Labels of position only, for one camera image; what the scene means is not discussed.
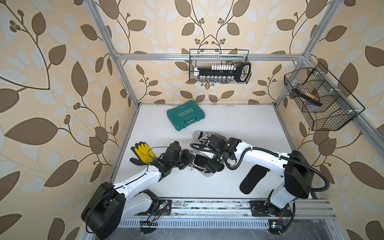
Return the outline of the black white canvas sneaker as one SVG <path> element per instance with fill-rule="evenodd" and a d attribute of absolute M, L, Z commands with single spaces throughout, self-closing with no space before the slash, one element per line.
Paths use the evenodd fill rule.
<path fill-rule="evenodd" d="M 205 177 L 212 177 L 214 173 L 212 173 L 205 164 L 210 160 L 206 155 L 201 154 L 198 151 L 190 151 L 190 153 L 194 156 L 194 159 L 188 164 L 191 171 L 197 170 Z"/>

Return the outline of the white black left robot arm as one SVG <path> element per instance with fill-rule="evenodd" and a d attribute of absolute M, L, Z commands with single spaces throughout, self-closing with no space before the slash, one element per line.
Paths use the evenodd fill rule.
<path fill-rule="evenodd" d="M 167 177 L 172 169 L 185 169 L 196 158 L 191 151 L 182 150 L 177 141 L 171 143 L 159 157 L 145 142 L 139 142 L 131 149 L 135 159 L 147 167 L 120 183 L 102 183 L 81 214 L 87 233 L 96 235 L 100 240 L 110 236 L 125 218 L 141 213 L 152 216 L 166 207 L 167 201 L 161 203 L 148 188 Z"/>

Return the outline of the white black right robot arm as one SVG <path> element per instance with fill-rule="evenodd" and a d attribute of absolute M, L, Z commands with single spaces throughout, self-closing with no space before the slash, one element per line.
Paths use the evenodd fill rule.
<path fill-rule="evenodd" d="M 271 172 L 276 180 L 269 187 L 265 201 L 255 204 L 256 212 L 278 216 L 288 210 L 297 199 L 307 199 L 311 193 L 329 189 L 330 181 L 319 170 L 311 167 L 299 151 L 278 153 L 252 146 L 240 139 L 214 133 L 201 132 L 196 137 L 199 149 L 208 155 L 203 166 L 208 173 L 227 168 L 230 171 L 250 167 L 240 183 L 240 191 L 249 195 L 257 184 Z"/>

